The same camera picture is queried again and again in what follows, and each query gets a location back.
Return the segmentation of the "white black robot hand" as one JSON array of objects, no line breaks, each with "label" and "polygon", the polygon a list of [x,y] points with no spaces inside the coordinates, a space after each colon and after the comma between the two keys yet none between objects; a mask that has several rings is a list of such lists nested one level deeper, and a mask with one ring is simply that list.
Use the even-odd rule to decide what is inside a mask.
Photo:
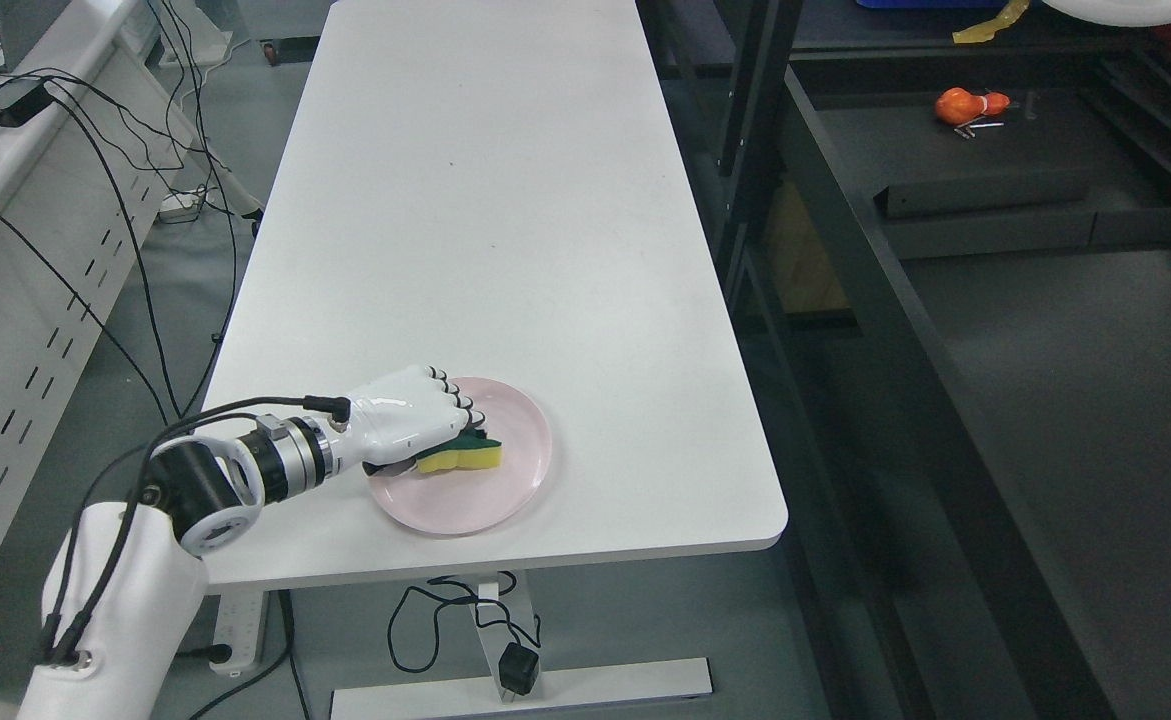
[{"label": "white black robot hand", "polygon": [[345,428],[333,430],[335,471],[389,468],[482,427],[475,402],[437,366],[412,365],[349,389]]}]

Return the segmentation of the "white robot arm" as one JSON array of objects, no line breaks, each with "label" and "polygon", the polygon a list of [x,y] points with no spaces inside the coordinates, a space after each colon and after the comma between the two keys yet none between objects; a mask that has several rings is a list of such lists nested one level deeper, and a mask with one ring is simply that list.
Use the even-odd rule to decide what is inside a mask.
[{"label": "white robot arm", "polygon": [[179,420],[141,447],[119,502],[85,500],[42,591],[40,633],[21,719],[146,719],[207,589],[205,557],[261,510],[337,469],[334,438],[352,402],[279,398],[301,414],[261,413],[247,398]]}]

